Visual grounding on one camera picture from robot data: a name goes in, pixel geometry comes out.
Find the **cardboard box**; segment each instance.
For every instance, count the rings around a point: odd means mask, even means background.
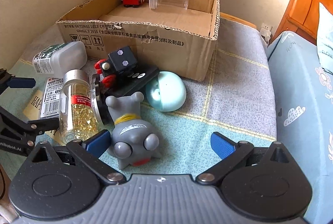
[[[90,58],[129,45],[139,62],[202,81],[216,45],[219,0],[189,0],[188,9],[145,0],[126,8],[121,0],[90,0],[57,21],[65,42],[82,41]]]

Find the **yellow collar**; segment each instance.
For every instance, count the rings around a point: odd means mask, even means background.
[[[133,120],[133,119],[141,119],[140,116],[137,116],[134,113],[126,113],[123,116],[119,117],[117,120],[114,121],[114,125],[118,124],[118,123],[123,123],[129,120]]]

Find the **bed sheet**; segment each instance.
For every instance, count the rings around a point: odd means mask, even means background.
[[[43,48],[62,43],[56,26],[35,39],[10,70],[18,77],[34,77],[34,89],[7,89],[0,104],[22,120],[28,101],[37,89],[44,90],[45,78],[35,74],[30,63]],[[84,70],[92,74],[94,62]],[[161,159],[140,167],[129,166],[122,173],[192,174],[196,176],[220,161],[210,147],[210,135],[218,131],[228,138],[248,140],[256,146],[269,146],[276,140],[276,115],[273,86],[259,32],[237,22],[221,19],[219,40],[203,82],[183,79],[187,99],[174,112],[161,113],[147,102],[141,105],[144,120],[162,133]],[[112,130],[113,125],[105,128]],[[55,145],[53,134],[38,137]],[[100,159],[113,168],[117,161],[107,153]],[[24,157],[0,151],[1,164],[12,178]]]
[[[284,143],[313,189],[305,219],[327,224],[333,208],[333,75],[320,67],[317,47],[283,32],[267,49],[275,93],[277,140]]]

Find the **red mouth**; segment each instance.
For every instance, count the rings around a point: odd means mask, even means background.
[[[141,165],[148,163],[149,161],[150,161],[150,158],[142,159],[140,161],[134,162],[132,164],[132,166],[134,166],[134,167],[141,166]]]

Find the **silver lid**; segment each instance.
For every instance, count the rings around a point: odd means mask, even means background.
[[[82,70],[74,69],[68,71],[64,76],[63,86],[69,81],[85,82],[89,86],[88,74]]]

